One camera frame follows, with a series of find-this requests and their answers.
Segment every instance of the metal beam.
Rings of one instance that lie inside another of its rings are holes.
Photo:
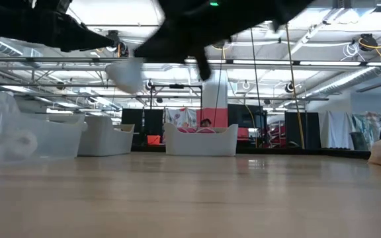
[[[106,97],[106,98],[117,98],[117,99],[150,99],[151,95],[72,95],[72,94],[65,94],[65,95],[53,95],[53,94],[39,94],[39,93],[15,93],[15,96],[30,96],[30,97]],[[153,99],[200,99],[199,96],[171,96],[171,95],[155,95],[152,96]],[[231,100],[294,100],[291,97],[228,97],[228,99]],[[299,101],[327,101],[329,99],[321,99],[321,98],[298,98]]]

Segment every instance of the yellow cable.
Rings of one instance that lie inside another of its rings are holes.
[[[248,112],[249,112],[249,115],[251,115],[251,118],[252,118],[252,126],[257,129],[255,127],[255,120],[254,120],[254,115],[252,115],[252,112],[251,110],[249,109],[249,107],[245,104],[246,106],[246,109],[248,109]],[[257,136],[255,136],[255,148],[258,148],[258,133],[257,133]]]
[[[290,74],[292,76],[292,86],[294,87],[294,98],[295,98],[295,104],[296,104],[296,113],[298,114],[299,132],[300,132],[300,135],[301,135],[301,147],[302,147],[302,149],[305,149],[304,132],[302,130],[301,114],[299,113],[298,99],[296,98],[294,68],[293,68],[293,65],[292,65],[292,52],[290,51],[289,28],[288,28],[287,24],[286,24],[286,37],[288,38],[288,52],[289,52],[289,62],[290,62]]]
[[[359,43],[361,46],[368,47],[368,48],[372,48],[372,49],[381,49],[381,46],[369,46],[369,45],[367,45],[367,44],[361,43],[361,40],[362,40],[362,38],[360,38],[360,39],[358,40],[358,43]]]
[[[378,51],[378,49],[375,49],[375,50],[377,51],[378,55],[381,57],[380,51]]]

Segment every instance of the ceiling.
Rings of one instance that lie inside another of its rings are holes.
[[[79,22],[84,22],[91,30],[100,34],[107,34],[108,30],[118,30],[119,37],[127,44],[132,54],[133,49],[143,42],[157,29],[163,20],[163,13],[159,10],[156,1],[152,0],[73,0],[67,12]],[[252,30],[245,30],[233,36],[233,43],[226,44],[224,55],[221,50],[207,47],[206,53],[209,59],[231,60],[288,60],[288,45],[292,48],[292,60],[308,61],[380,61],[378,52],[363,52],[351,46],[353,39],[358,40],[361,34],[372,34],[381,46],[381,12],[373,12],[360,17],[356,9],[331,9],[330,7],[311,7],[299,14],[289,22],[289,37],[281,28],[273,32],[268,22],[264,22]],[[2,42],[10,48],[23,52],[33,49],[35,56],[56,58],[111,58],[116,57],[107,49],[92,50],[87,52],[61,52],[58,49],[49,48],[39,44],[31,44],[17,40],[2,39]],[[0,56],[8,56],[0,50]],[[34,79],[37,83],[66,82],[72,84],[88,84],[88,87],[67,87],[64,90],[40,87],[36,92],[45,91],[54,94],[81,94],[83,92],[98,95],[127,95],[114,88],[92,88],[92,85],[100,85],[106,82],[103,72],[104,64],[100,66],[89,64],[64,64],[72,67],[87,67],[85,70],[61,70],[63,64],[43,63],[48,69],[36,70]],[[144,72],[146,79],[152,79],[154,83],[168,85],[182,83],[198,85],[198,73],[194,65],[189,67],[172,67],[170,70],[161,70],[165,64],[153,66],[151,70]],[[21,78],[22,82],[30,82],[32,72],[30,66],[19,63],[0,63],[0,69],[9,71]],[[298,68],[294,70],[296,84],[300,92],[309,91],[320,83],[327,82],[336,75],[346,72],[347,69],[335,69],[332,67]],[[226,69],[230,81],[229,96],[231,95],[256,95],[255,71],[250,67],[228,67]],[[278,68],[275,66],[264,67],[257,70],[260,97],[280,97],[287,95],[284,86],[290,82],[290,68]],[[376,83],[369,81],[362,86]],[[194,95],[199,89],[164,89],[159,95]],[[147,95],[147,91],[138,93]],[[61,100],[54,97],[51,101]],[[146,99],[110,99],[111,103],[119,107],[143,107]],[[93,107],[84,98],[71,97],[69,102],[80,106]],[[159,106],[199,106],[198,99],[166,99]],[[256,100],[248,100],[246,103],[257,104]]]

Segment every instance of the red object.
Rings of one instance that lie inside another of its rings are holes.
[[[159,145],[161,136],[147,136],[148,145]]]
[[[249,129],[239,128],[237,130],[237,140],[249,140]]]
[[[200,125],[201,120],[210,119],[212,127],[215,128],[227,128],[228,127],[228,109],[227,108],[203,108],[202,115],[201,110],[196,110],[196,123]]]

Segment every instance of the cable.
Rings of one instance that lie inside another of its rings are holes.
[[[358,40],[358,43],[359,43],[361,46],[368,47],[368,48],[372,48],[372,49],[381,49],[381,46],[369,46],[369,45],[367,45],[367,44],[361,43],[361,40],[362,40],[362,38],[359,38],[359,40]]]
[[[263,123],[261,122],[261,116],[262,116],[262,113],[263,113],[263,108],[261,107],[261,101],[260,101],[260,98],[259,98],[259,86],[258,86],[258,74],[257,74],[257,63],[255,63],[255,46],[254,46],[254,35],[252,33],[252,28],[251,28],[251,41],[252,41],[252,55],[253,55],[253,59],[254,59],[254,70],[255,70],[255,84],[257,86],[257,98],[258,98],[258,107],[259,107],[259,125],[261,126]]]
[[[298,106],[298,99],[296,98],[296,87],[295,87],[295,78],[294,78],[294,68],[292,65],[292,53],[290,51],[290,41],[289,41],[289,27],[286,24],[286,37],[288,38],[288,51],[289,51],[289,62],[290,62],[290,74],[292,76],[292,86],[294,87],[294,98],[295,98],[295,104],[296,104],[296,113],[298,115],[298,123],[299,123],[299,132],[301,135],[301,146],[302,149],[305,149],[305,142],[304,142],[304,132],[302,131],[302,120],[301,120],[301,114],[299,112],[299,106]]]
[[[222,66],[223,66],[223,54],[224,54],[224,48],[222,50],[222,55],[220,56],[220,74],[218,76],[218,88],[217,88],[217,98],[216,98],[216,109],[214,109],[214,123],[212,124],[212,127],[216,126],[216,118],[217,118],[217,106],[218,106],[218,96],[220,95],[220,82],[222,80]]]
[[[246,104],[244,104],[244,105],[246,106],[246,109],[248,109],[249,115],[251,115],[251,118],[252,118],[252,126],[253,126],[255,129],[257,129],[257,128],[255,127],[254,115],[252,115],[252,112],[251,112],[251,110],[249,109],[249,107],[248,107]],[[255,148],[258,148],[258,136],[255,136]]]
[[[380,51],[378,51],[377,48],[376,48],[375,50],[377,51],[377,54],[381,57],[381,53],[380,53]]]

